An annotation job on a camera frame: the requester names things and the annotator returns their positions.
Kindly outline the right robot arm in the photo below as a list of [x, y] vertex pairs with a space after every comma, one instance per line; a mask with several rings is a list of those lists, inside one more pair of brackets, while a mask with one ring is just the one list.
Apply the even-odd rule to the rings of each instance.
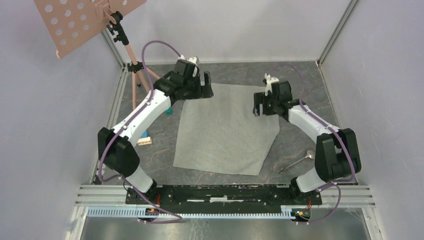
[[293, 99], [288, 81], [267, 75], [265, 90], [253, 95], [255, 116], [277, 115], [298, 127], [315, 143], [314, 166], [295, 177], [289, 189], [289, 199], [302, 204], [312, 191], [321, 192], [341, 183], [356, 181], [361, 160], [355, 132], [339, 128], [316, 115], [302, 100]]

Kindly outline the grey cloth napkin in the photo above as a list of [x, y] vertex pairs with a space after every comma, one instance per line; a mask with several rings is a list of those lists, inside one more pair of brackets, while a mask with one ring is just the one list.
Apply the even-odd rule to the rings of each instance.
[[263, 86], [212, 84], [214, 96], [186, 100], [173, 166], [230, 175], [259, 175], [280, 132], [276, 115], [253, 114]]

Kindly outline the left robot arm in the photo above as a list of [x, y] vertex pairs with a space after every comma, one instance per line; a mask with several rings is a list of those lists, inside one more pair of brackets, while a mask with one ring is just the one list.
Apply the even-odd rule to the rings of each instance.
[[124, 120], [108, 129], [103, 127], [97, 134], [100, 162], [125, 178], [145, 204], [157, 198], [156, 182], [140, 165], [135, 150], [142, 134], [175, 102], [213, 97], [210, 73], [200, 75], [196, 56], [180, 57], [174, 69], [153, 83], [147, 97]]

